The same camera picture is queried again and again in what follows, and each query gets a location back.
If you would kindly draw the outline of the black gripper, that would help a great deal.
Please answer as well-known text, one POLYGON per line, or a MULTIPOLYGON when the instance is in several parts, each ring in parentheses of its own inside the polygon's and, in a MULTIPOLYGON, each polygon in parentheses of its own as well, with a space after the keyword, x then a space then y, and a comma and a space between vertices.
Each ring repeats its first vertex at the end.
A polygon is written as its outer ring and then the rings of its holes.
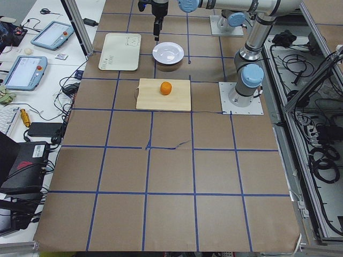
POLYGON ((152 15, 158 18, 158 22, 155 22, 153 26, 153 35, 155 41, 159 40, 159 30, 162 30, 163 18, 168 14, 168 2, 168 0, 138 1, 138 8, 140 12, 143 12, 146 5, 150 4, 152 15))

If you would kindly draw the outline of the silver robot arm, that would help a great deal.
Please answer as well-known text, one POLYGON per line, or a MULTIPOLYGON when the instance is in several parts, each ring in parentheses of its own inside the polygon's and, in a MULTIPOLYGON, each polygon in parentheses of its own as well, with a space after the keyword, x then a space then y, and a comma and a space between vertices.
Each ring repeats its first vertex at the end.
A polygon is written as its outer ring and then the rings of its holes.
POLYGON ((221 9, 238 12, 255 13, 256 19, 245 42, 235 57, 235 64, 255 63, 260 58, 262 46, 265 43, 277 17, 284 16, 297 9, 300 1, 178 1, 178 7, 185 13, 198 8, 221 9))
POLYGON ((230 27, 238 27, 238 26, 252 26, 251 22, 246 18, 244 12, 240 11, 231 11, 231 10, 221 10, 221 15, 227 21, 226 23, 230 27))

